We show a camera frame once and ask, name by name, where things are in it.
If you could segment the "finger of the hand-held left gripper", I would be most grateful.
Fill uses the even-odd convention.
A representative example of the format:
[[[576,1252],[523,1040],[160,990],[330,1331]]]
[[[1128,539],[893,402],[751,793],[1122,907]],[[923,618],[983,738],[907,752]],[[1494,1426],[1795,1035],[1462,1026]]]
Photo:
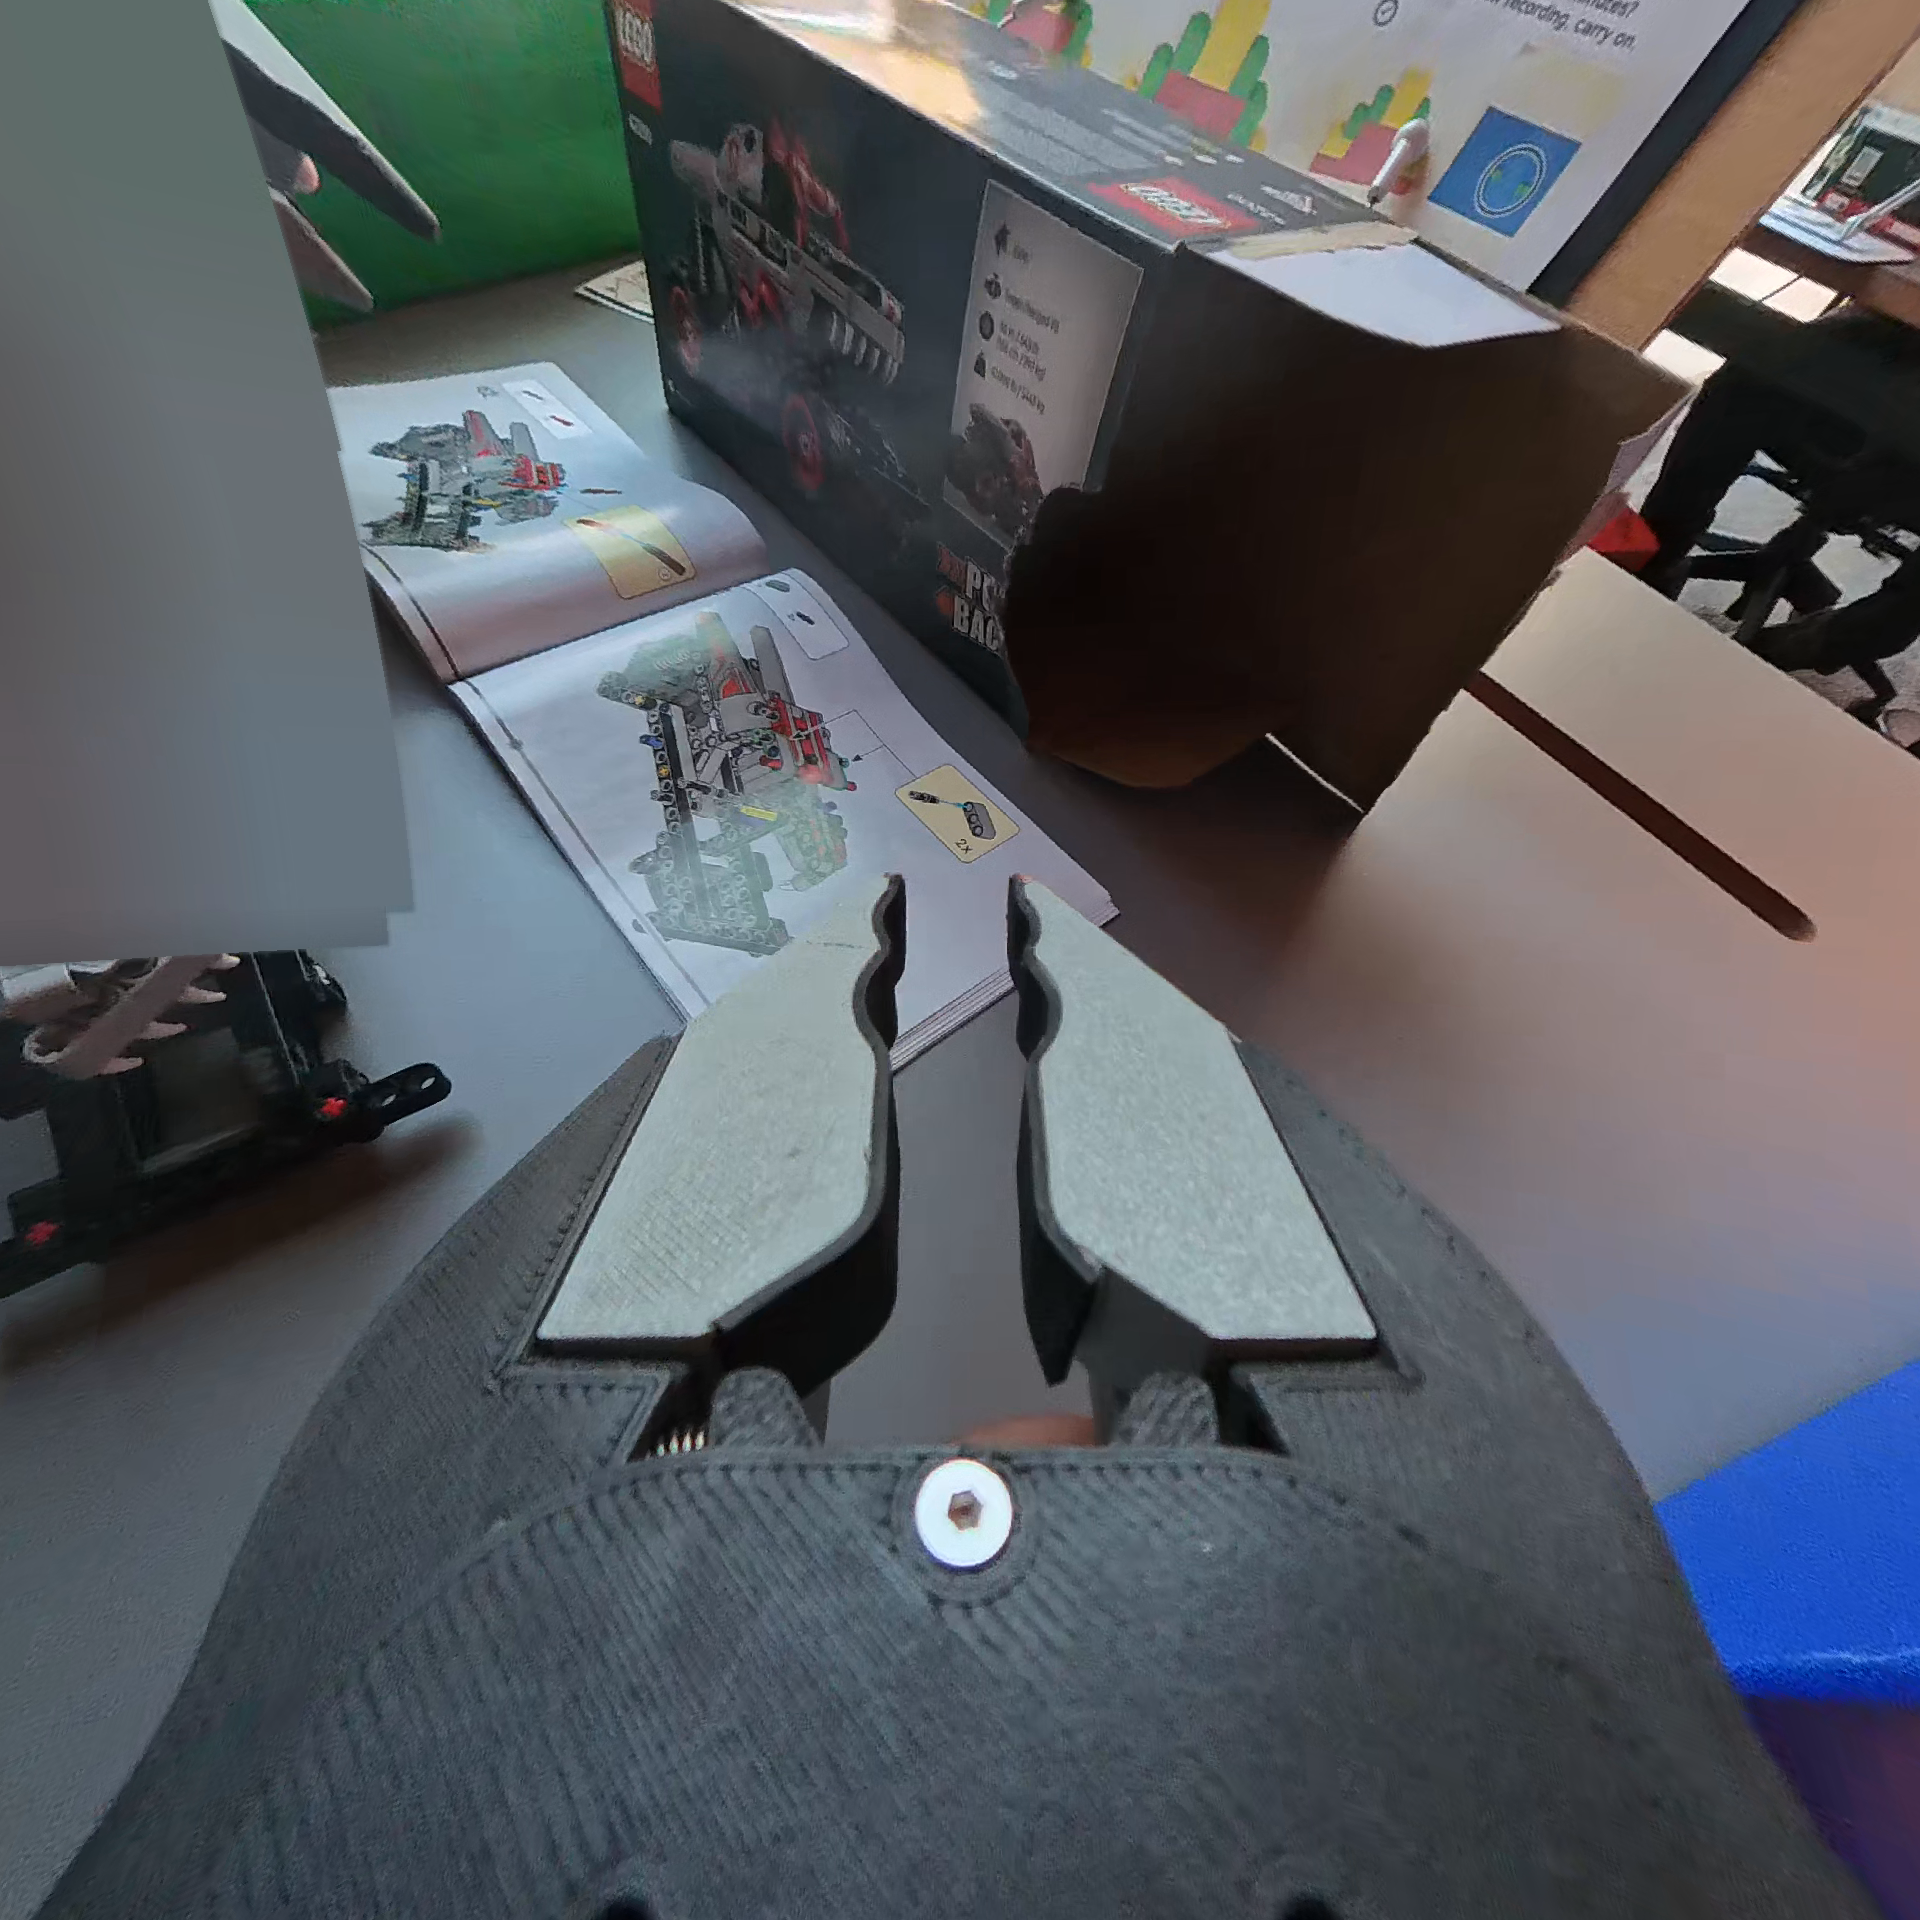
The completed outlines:
[[[372,309],[372,296],[365,284],[301,216],[288,193],[275,187],[271,205],[301,293],[365,315]]]
[[[213,3],[237,97],[255,133],[314,161],[406,233],[436,243],[440,222],[275,35],[240,3]]]

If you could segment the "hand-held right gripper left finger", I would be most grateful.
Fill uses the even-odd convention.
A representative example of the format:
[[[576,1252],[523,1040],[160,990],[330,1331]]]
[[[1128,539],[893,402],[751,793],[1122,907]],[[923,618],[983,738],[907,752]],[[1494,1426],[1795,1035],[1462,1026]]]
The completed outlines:
[[[904,883],[859,880],[696,1016],[567,1232],[532,1349],[815,1396],[896,1305]]]

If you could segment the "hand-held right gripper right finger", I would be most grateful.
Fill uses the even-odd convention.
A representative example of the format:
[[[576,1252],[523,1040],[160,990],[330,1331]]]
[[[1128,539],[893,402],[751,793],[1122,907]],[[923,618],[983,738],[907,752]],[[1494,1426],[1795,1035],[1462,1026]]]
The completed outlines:
[[[1024,1057],[1024,1322],[1050,1382],[1358,1361],[1378,1325],[1232,1032],[1030,878],[1008,888]]]

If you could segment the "grey black lego truck model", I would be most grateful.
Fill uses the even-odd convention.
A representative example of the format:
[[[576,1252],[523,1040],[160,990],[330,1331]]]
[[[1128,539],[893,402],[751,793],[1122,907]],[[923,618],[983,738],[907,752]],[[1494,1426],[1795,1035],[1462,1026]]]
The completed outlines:
[[[7,1195],[4,1301],[450,1096],[434,1062],[326,1052],[343,984],[301,948],[4,970],[4,1121],[54,1169]]]

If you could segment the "open lego instruction booklet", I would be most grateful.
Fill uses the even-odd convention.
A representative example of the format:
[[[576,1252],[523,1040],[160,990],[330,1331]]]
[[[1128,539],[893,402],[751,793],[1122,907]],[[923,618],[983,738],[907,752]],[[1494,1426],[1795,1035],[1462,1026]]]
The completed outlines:
[[[683,1018],[899,875],[904,1065],[1012,988],[1012,878],[1118,917],[823,586],[558,366],[326,404],[375,598]]]

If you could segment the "black lego set box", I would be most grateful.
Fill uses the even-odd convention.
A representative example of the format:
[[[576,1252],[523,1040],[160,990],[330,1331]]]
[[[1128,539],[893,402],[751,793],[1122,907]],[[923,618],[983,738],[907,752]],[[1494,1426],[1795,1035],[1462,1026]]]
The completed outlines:
[[[603,5],[669,412],[1021,734],[1402,776],[1682,408],[967,5]]]

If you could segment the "green plastic bin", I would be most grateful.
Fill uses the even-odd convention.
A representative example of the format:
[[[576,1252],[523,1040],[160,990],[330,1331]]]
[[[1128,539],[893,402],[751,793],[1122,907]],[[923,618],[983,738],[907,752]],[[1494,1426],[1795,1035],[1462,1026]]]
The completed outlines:
[[[336,176],[303,203],[378,310],[640,254],[603,5],[252,11],[438,218],[424,243]]]

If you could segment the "blue plastic bin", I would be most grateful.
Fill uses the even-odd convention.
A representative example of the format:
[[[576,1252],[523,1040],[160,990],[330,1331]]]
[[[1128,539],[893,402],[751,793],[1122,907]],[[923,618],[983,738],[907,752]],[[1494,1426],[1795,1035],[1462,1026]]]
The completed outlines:
[[[1917,1706],[1917,1365],[1654,1505],[1747,1696]]]

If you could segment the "black office chair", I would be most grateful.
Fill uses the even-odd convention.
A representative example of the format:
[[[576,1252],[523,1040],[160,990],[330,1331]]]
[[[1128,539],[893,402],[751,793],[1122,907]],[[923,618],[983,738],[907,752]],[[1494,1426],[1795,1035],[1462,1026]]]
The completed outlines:
[[[1734,636],[1789,674],[1854,674],[1894,697],[1885,665],[1917,636],[1917,332],[1861,301],[1791,321],[1710,281],[1678,318],[1718,368],[1675,428],[1639,517],[1652,538],[1642,580],[1678,598],[1733,580]],[[1715,538],[1722,504],[1754,469],[1796,517],[1766,542]]]

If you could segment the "printed task instruction sheet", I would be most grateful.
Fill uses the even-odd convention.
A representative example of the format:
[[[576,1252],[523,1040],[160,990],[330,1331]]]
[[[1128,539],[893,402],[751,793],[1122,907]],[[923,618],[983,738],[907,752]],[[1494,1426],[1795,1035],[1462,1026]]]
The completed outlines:
[[[972,3],[1050,57],[1364,198],[1431,118],[1389,219],[1527,290],[1736,20],[1736,3]]]

